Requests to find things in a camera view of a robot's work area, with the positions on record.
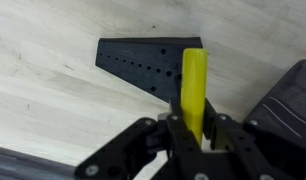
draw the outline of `black fabric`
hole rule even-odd
[[[299,61],[260,101],[246,121],[306,141],[306,60]]]

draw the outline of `black plastic bracket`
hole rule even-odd
[[[177,97],[186,48],[203,48],[197,38],[100,39],[96,66],[168,102]]]

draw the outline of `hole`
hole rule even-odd
[[[166,49],[161,49],[162,54],[166,54]]]
[[[251,151],[252,151],[252,149],[249,148],[249,147],[245,147],[244,149],[245,149],[245,151],[248,151],[248,152],[251,152]]]
[[[193,151],[193,148],[192,147],[188,147],[186,150],[187,151]]]
[[[113,167],[110,167],[109,170],[107,171],[107,174],[109,176],[117,176],[119,175],[121,172],[121,168],[120,167],[116,167],[116,166],[113,166]]]
[[[168,72],[166,72],[166,75],[167,75],[168,77],[170,77],[170,76],[172,76],[172,72],[171,72],[171,71],[168,71]]]

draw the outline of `wooden surface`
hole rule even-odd
[[[159,36],[201,36],[207,96],[242,120],[306,58],[306,0],[0,0],[0,147],[77,165],[167,111],[94,65],[101,37]]]

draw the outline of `black mounting plate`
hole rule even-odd
[[[96,66],[168,102],[177,97],[176,78],[186,48],[203,48],[195,38],[102,38]]]

